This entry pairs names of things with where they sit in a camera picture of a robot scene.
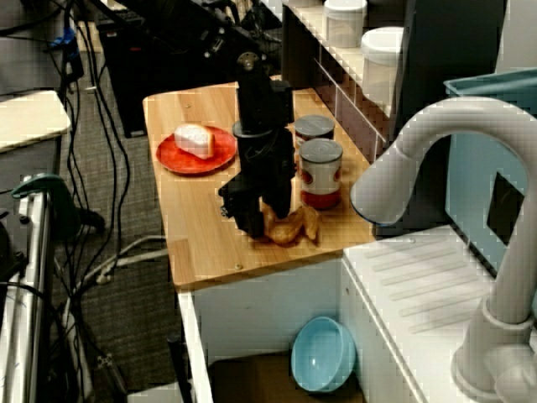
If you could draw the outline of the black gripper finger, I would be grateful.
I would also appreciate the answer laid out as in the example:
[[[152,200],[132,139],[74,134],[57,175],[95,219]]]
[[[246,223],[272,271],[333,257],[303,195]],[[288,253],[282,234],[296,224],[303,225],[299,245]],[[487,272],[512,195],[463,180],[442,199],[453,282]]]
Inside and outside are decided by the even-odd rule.
[[[258,202],[240,204],[234,213],[237,227],[251,238],[264,235],[264,220]]]
[[[262,200],[266,205],[272,208],[277,218],[283,219],[289,215],[291,193],[292,185],[283,184],[282,186],[266,190],[262,196]]]

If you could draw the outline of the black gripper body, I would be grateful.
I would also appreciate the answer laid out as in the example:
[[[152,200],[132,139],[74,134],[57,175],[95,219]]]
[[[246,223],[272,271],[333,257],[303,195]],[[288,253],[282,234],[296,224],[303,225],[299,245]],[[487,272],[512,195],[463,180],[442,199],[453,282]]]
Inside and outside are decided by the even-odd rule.
[[[218,191],[224,217],[234,217],[240,204],[262,199],[266,190],[291,184],[295,176],[293,138],[286,127],[248,131],[235,123],[232,134],[237,140],[240,172]]]

